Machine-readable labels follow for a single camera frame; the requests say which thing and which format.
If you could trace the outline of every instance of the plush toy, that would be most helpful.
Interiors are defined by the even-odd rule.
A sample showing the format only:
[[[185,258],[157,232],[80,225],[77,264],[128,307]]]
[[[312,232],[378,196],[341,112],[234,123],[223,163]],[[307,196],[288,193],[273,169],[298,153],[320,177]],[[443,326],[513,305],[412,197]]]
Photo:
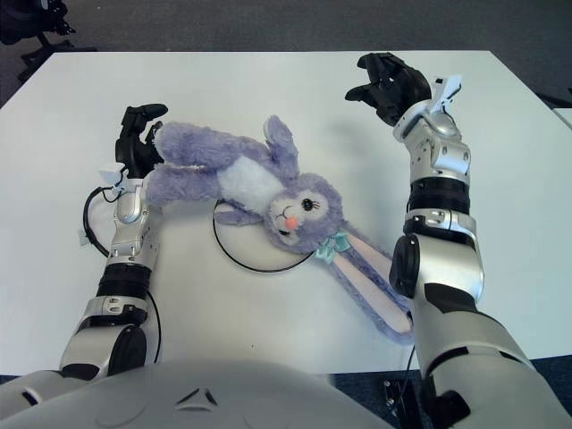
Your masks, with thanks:
[[[266,145],[247,137],[167,123],[155,138],[165,160],[145,179],[146,200],[222,199],[233,210],[218,223],[264,223],[276,246],[322,259],[379,330],[412,341],[404,298],[389,286],[391,259],[344,220],[340,194],[322,177],[299,173],[298,150],[277,116],[264,126]]]

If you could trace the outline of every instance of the pink nose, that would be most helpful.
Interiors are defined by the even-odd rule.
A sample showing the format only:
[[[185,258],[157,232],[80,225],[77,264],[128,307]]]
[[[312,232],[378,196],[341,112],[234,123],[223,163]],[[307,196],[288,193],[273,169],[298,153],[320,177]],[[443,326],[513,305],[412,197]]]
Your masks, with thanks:
[[[298,224],[298,219],[296,219],[295,217],[287,217],[286,220],[284,221],[284,224],[286,225],[286,228],[288,228],[289,230],[293,230],[294,228],[296,228],[296,225]]]

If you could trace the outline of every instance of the floor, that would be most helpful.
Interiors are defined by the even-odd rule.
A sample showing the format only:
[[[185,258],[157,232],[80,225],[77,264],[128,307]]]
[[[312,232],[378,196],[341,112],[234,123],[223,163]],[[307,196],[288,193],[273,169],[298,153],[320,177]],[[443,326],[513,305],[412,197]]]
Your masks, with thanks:
[[[74,0],[68,6],[67,21],[78,31],[68,39],[100,51],[484,49],[533,91],[571,99],[570,0]],[[0,45],[0,106],[20,86],[20,55],[37,48],[34,39]],[[534,364],[572,413],[572,357]],[[403,373],[335,380],[384,414],[379,382],[387,377]],[[412,377],[418,384],[418,373]]]

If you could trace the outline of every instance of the blue ribbon bow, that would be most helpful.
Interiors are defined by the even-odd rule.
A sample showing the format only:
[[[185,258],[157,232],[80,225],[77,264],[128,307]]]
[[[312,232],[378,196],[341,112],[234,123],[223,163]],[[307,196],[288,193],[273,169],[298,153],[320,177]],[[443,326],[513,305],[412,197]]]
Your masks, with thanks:
[[[314,256],[322,259],[326,264],[331,264],[337,252],[343,252],[350,247],[348,233],[344,230],[338,230],[320,243],[320,246],[314,252]]]

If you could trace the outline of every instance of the bunny eye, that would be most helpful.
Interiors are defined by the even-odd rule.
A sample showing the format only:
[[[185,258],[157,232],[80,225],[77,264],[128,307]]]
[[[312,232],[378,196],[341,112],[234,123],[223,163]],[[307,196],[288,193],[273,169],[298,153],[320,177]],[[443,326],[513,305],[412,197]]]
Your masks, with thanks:
[[[304,198],[302,200],[302,208],[304,210],[306,210],[307,212],[312,211],[312,209],[319,209],[320,208],[320,203],[317,201],[312,201],[310,198]]]

